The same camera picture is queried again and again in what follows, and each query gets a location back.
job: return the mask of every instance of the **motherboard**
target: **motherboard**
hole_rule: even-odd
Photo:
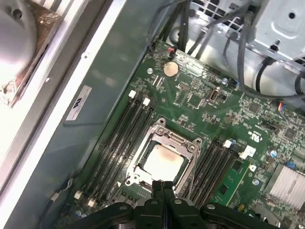
[[[159,42],[157,49],[169,46]],[[249,97],[193,57],[147,54],[75,183],[56,228],[173,181],[196,207],[218,202],[279,228],[305,226],[305,118]]]

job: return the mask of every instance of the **green circuit board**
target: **green circuit board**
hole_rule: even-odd
[[[159,43],[157,48],[167,49],[168,46]],[[164,75],[164,65],[169,61],[179,65],[179,72],[173,77]],[[211,201],[245,213],[251,212],[253,204],[259,203],[279,220],[290,218],[289,228],[300,224],[302,219],[293,208],[280,201],[270,205],[263,191],[278,164],[289,163],[293,169],[305,171],[305,134],[302,128],[285,121],[275,101],[245,95],[234,79],[181,51],[177,51],[172,60],[169,60],[168,54],[147,54],[144,57],[72,191],[68,201],[70,212],[78,210],[88,215],[105,207],[105,204],[89,207],[89,197],[78,200],[73,195],[88,182],[96,161],[106,157],[101,155],[105,142],[128,103],[130,91],[147,96],[155,104],[154,111],[148,115],[147,126],[163,117],[166,127],[179,135],[191,140],[201,138],[201,157],[218,136],[234,141],[240,149],[239,153],[247,146],[255,148],[252,157],[234,158],[214,190]],[[297,124],[305,121],[303,116],[289,110],[285,110],[285,115]],[[277,155],[270,156],[271,151]],[[134,203],[140,198],[150,197],[149,191],[137,185],[124,185],[126,169],[133,156],[134,151],[116,176],[113,188],[105,197],[107,204],[109,201]],[[58,227],[77,217],[63,213]]]

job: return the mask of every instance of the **heatsink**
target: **heatsink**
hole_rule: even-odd
[[[147,131],[126,173],[126,185],[151,191],[152,181],[172,181],[179,194],[200,154],[202,139],[190,141],[165,126],[160,118]]]
[[[305,202],[305,176],[286,166],[278,165],[264,191],[299,210]]]

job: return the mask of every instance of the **cpu socket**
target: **cpu socket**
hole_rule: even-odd
[[[189,141],[165,127],[160,118],[147,131],[128,169],[125,184],[151,191],[153,180],[172,181],[179,194],[200,154],[202,139]]]

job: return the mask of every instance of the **sticker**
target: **sticker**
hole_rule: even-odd
[[[78,95],[76,101],[73,104],[72,109],[70,110],[68,116],[67,116],[67,121],[74,121],[78,114],[80,113],[82,106],[84,106],[90,92],[91,92],[91,87],[84,86]]]

